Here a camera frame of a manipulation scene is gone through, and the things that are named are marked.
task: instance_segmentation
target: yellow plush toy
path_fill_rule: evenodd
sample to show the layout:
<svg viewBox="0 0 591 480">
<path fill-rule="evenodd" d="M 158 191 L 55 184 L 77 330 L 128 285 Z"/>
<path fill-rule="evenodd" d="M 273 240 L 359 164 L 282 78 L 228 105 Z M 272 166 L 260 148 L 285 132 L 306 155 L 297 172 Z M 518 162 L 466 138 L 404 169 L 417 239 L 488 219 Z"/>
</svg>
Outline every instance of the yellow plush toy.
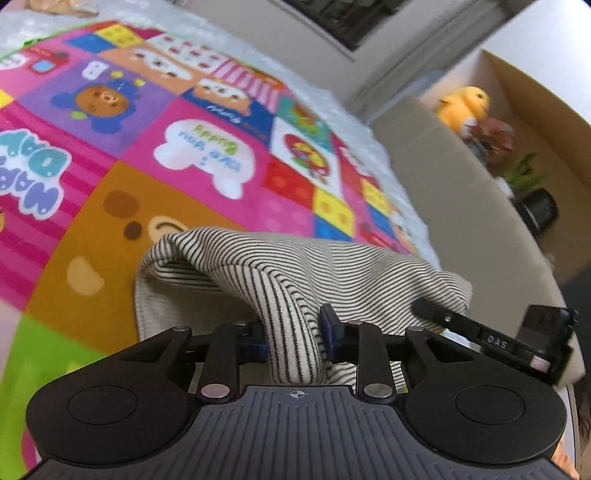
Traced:
<svg viewBox="0 0 591 480">
<path fill-rule="evenodd" d="M 446 95 L 437 108 L 437 116 L 454 133 L 470 138 L 470 127 L 488 114 L 490 97 L 478 87 L 463 87 Z"/>
</svg>

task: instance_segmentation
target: yellow square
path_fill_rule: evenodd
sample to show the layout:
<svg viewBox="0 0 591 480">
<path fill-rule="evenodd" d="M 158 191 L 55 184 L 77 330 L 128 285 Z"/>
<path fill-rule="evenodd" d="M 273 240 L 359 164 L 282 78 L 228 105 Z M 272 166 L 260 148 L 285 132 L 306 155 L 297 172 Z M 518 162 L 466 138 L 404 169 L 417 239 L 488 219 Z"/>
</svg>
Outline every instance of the yellow square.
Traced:
<svg viewBox="0 0 591 480">
<path fill-rule="evenodd" d="M 342 200 L 322 189 L 314 189 L 312 210 L 320 218 L 331 223 L 339 230 L 353 237 L 355 229 L 355 215 Z"/>
<path fill-rule="evenodd" d="M 367 203 L 386 217 L 390 217 L 390 203 L 382 191 L 378 190 L 365 179 L 361 179 L 361 191 Z"/>
<path fill-rule="evenodd" d="M 4 90 L 0 90 L 0 108 L 6 107 L 9 103 L 12 103 L 14 98 L 7 94 Z"/>
<path fill-rule="evenodd" d="M 129 28 L 119 24 L 101 28 L 95 34 L 117 45 L 119 48 L 131 47 L 144 41 L 142 37 L 133 33 Z"/>
</svg>

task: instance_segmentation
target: orange panel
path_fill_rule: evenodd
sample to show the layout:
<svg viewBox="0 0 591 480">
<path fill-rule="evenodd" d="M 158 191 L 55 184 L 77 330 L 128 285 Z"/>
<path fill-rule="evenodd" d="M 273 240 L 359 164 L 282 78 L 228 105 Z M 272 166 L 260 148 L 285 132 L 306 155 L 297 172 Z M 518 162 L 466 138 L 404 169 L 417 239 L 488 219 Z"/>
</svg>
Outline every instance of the orange panel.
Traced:
<svg viewBox="0 0 591 480">
<path fill-rule="evenodd" d="M 243 230 L 204 204 L 118 161 L 49 260 L 26 313 L 103 353 L 138 341 L 134 281 L 164 233 L 198 226 Z"/>
</svg>

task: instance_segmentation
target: black flower pot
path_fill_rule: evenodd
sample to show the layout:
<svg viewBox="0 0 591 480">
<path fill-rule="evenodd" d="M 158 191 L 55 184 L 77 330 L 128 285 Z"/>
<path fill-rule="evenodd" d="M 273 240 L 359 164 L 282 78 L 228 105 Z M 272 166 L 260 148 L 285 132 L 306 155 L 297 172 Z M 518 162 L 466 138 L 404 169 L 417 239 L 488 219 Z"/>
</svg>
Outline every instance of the black flower pot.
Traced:
<svg viewBox="0 0 591 480">
<path fill-rule="evenodd" d="M 515 208 L 535 238 L 558 218 L 556 201 L 546 189 L 534 190 L 515 202 Z"/>
</svg>

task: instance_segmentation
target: green patch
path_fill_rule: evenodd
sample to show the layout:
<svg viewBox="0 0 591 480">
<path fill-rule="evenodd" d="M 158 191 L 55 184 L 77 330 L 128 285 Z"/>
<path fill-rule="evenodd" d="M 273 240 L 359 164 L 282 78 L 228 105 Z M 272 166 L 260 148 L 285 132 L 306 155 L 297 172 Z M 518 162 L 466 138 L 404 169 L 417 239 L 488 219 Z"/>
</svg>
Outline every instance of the green patch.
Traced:
<svg viewBox="0 0 591 480">
<path fill-rule="evenodd" d="M 18 480 L 27 469 L 21 441 L 25 411 L 43 385 L 103 355 L 23 315 L 0 384 L 0 478 Z"/>
<path fill-rule="evenodd" d="M 88 118 L 88 116 L 84 113 L 84 112 L 79 112 L 78 110 L 74 110 L 70 116 L 74 119 L 74 120 L 86 120 Z"/>
</svg>

